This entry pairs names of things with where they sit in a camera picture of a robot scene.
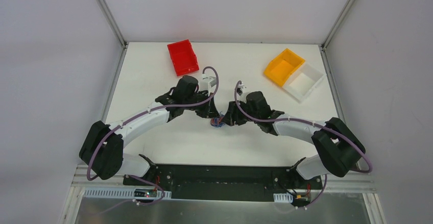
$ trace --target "robotic arm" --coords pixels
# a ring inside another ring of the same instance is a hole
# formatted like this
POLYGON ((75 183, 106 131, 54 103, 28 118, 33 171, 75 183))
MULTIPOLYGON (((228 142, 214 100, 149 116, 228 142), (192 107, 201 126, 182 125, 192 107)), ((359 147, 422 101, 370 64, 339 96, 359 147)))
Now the robotic arm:
POLYGON ((219 113, 213 97, 209 102, 204 102, 210 98, 209 89, 217 84, 216 80, 216 77, 208 77, 204 74, 201 86, 206 88, 199 91, 197 79, 184 76, 176 87, 157 97, 150 106, 138 113, 107 125, 102 121, 94 123, 80 150, 80 158, 86 164, 91 165, 92 170, 102 180, 117 173, 144 176, 150 164, 153 163, 143 155, 124 154, 123 148, 151 128, 163 125, 182 115, 185 109, 195 111, 199 117, 203 118, 218 117, 219 113), (92 156, 97 151, 99 142, 113 131, 115 133, 110 134, 103 142, 92 162, 92 156))
POLYGON ((260 91, 248 93, 244 85, 238 84, 236 93, 240 95, 241 101, 229 103, 229 110, 222 122, 233 126, 253 121, 265 133, 295 137, 316 147, 318 155, 302 158, 291 167, 292 174, 299 174, 304 180, 329 173, 344 177, 349 170, 355 168, 355 164, 361 158, 354 147, 326 128, 346 136, 365 153, 364 146, 339 118, 332 118, 329 121, 298 119, 284 112, 271 110, 260 91))
MULTIPOLYGON (((315 184, 315 188, 312 189, 322 189, 319 179, 316 179, 318 176, 331 173, 343 177, 349 170, 355 168, 356 162, 361 157, 365 156, 363 145, 340 119, 308 121, 291 117, 282 111, 272 110, 262 92, 248 93, 244 85, 239 85, 240 82, 236 87, 235 95, 240 95, 241 101, 237 101, 235 96, 235 101, 229 102, 228 111, 222 118, 223 123, 229 126, 240 126, 252 121, 265 133, 291 136, 313 144, 318 155, 302 158, 295 165, 287 168, 155 165, 144 155, 123 153, 123 148, 139 135, 155 126, 170 122, 182 115, 185 109, 195 111, 202 118, 219 118, 220 115, 213 101, 213 96, 218 90, 216 72, 215 76, 203 75, 200 85, 197 79, 184 76, 176 87, 157 97, 147 108, 135 115, 110 124, 102 121, 94 123, 80 150, 80 158, 102 180, 119 173, 153 182, 155 177, 166 175, 164 182, 159 184, 164 189, 169 189, 168 191, 177 191, 178 198, 189 199, 191 196, 196 196, 194 199, 207 199, 194 190, 198 187, 195 184, 200 183, 199 186, 203 187, 203 183, 207 182, 213 189, 209 194, 216 194, 210 197, 214 200, 269 201, 269 198, 272 199, 272 194, 285 192, 287 188, 302 188, 306 183, 315 184), (170 177, 174 172, 176 175, 172 176, 178 179, 176 184, 175 179, 170 177), (224 189, 230 187, 229 192, 231 192, 224 197, 218 185, 220 179, 226 183, 227 181, 234 183, 224 186, 224 189), (240 189, 237 188, 240 185, 236 183, 242 183, 244 187, 245 184, 249 184, 246 190, 249 191, 248 194, 241 196, 240 189), (263 185, 267 189, 263 196, 250 194, 250 192, 262 191, 263 185)), ((139 182, 124 179, 124 184, 139 185, 139 182)))

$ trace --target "gray wall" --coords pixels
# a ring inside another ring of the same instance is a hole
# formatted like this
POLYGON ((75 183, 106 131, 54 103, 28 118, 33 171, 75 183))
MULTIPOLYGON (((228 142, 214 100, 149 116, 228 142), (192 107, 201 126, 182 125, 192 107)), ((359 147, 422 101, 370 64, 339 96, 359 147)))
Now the gray wall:
POLYGON ((128 41, 322 43, 347 0, 106 0, 128 41))
POLYGON ((327 51, 388 223, 430 223, 433 0, 358 0, 327 51))
POLYGON ((0 222, 56 223, 121 47, 95 0, 0 2, 0 222))

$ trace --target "black mounting plate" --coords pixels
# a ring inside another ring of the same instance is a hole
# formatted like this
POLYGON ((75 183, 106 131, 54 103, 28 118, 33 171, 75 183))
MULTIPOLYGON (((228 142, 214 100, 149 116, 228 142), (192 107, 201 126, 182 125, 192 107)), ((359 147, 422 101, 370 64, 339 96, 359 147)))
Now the black mounting plate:
MULTIPOLYGON (((290 167, 214 166, 156 164, 143 179, 172 192, 172 198, 183 200, 220 200, 273 202, 274 193, 286 193, 286 189, 322 189, 320 177, 293 186, 288 174, 290 167)), ((133 178, 124 177, 124 185, 146 186, 133 178)))

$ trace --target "white tabletop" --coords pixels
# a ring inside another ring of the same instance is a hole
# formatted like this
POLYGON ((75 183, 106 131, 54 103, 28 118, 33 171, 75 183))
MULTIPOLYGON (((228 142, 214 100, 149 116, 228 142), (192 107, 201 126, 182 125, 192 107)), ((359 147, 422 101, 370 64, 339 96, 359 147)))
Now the white tabletop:
MULTIPOLYGON (((176 86, 179 78, 167 49, 168 43, 129 43, 116 85, 107 122, 136 113, 176 86)), ((200 71, 190 74, 201 79, 201 69, 214 67, 220 76, 215 105, 223 113, 233 101, 238 80, 249 91, 262 91, 271 109, 312 120, 336 117, 331 90, 325 79, 303 102, 273 84, 264 75, 267 64, 289 48, 325 73, 317 45, 192 43, 200 71)), ((185 111, 169 123, 153 128, 124 150, 144 154, 155 163, 290 166, 302 157, 315 155, 313 145, 287 136, 266 134, 254 123, 214 128, 209 119, 185 111)))

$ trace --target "yellow plastic box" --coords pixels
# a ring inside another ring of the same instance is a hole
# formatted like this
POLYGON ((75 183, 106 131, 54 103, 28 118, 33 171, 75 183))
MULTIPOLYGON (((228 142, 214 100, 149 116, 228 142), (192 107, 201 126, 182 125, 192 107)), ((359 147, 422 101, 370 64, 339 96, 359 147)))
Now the yellow plastic box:
POLYGON ((308 65, 289 49, 268 64, 264 75, 299 102, 303 102, 325 78, 324 73, 308 65))

